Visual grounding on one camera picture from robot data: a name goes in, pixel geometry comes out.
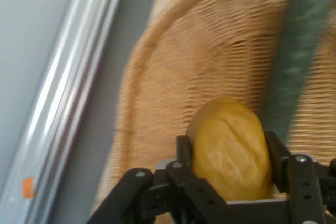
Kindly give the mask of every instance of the green fabric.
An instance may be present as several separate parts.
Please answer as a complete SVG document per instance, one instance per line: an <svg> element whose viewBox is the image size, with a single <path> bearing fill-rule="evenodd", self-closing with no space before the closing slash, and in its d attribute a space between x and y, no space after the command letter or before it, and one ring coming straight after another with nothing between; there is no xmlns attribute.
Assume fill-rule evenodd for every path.
<svg viewBox="0 0 336 224"><path fill-rule="evenodd" d="M260 111L264 130L286 142L332 0L291 0Z"/></svg>

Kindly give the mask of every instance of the bolt head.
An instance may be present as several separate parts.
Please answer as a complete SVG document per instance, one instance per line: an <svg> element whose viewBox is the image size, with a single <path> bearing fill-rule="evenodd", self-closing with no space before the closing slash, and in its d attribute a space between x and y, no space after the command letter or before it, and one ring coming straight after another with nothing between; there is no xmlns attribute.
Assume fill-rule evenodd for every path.
<svg viewBox="0 0 336 224"><path fill-rule="evenodd" d="M138 171L135 175L136 175L136 177L143 177L143 176L145 176L145 172L143 172L143 171Z"/></svg>
<svg viewBox="0 0 336 224"><path fill-rule="evenodd" d="M178 169L178 168L181 168L181 167L182 167L182 164L181 164L180 162L174 162L174 163L173 163L173 167L174 167L175 169Z"/></svg>
<svg viewBox="0 0 336 224"><path fill-rule="evenodd" d="M299 161L299 162L304 162L304 161L306 161L307 159L306 159L306 157L304 157L304 156L302 156L302 155L297 155L296 157L295 157L295 159L297 160L297 161Z"/></svg>

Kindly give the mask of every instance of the orange sticker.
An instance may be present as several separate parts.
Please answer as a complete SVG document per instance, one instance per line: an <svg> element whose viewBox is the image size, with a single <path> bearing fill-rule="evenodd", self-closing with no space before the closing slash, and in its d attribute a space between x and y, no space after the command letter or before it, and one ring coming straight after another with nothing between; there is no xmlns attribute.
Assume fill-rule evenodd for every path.
<svg viewBox="0 0 336 224"><path fill-rule="evenodd" d="M34 197L33 177L25 178L22 183L22 195L26 199Z"/></svg>

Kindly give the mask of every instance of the yellow ball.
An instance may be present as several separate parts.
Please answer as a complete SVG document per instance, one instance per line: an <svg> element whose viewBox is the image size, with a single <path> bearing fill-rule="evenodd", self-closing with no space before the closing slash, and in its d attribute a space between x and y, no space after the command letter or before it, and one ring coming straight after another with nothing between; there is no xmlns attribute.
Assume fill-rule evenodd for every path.
<svg viewBox="0 0 336 224"><path fill-rule="evenodd" d="M241 102L214 99L196 113L187 135L193 171L227 201L272 196L271 165L259 118Z"/></svg>

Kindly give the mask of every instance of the wall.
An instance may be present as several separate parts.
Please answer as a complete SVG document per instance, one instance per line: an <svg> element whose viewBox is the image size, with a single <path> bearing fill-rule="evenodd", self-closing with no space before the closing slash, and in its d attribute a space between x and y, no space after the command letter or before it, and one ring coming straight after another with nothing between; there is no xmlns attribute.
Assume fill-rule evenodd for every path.
<svg viewBox="0 0 336 224"><path fill-rule="evenodd" d="M68 0L0 0L0 193Z"/></svg>

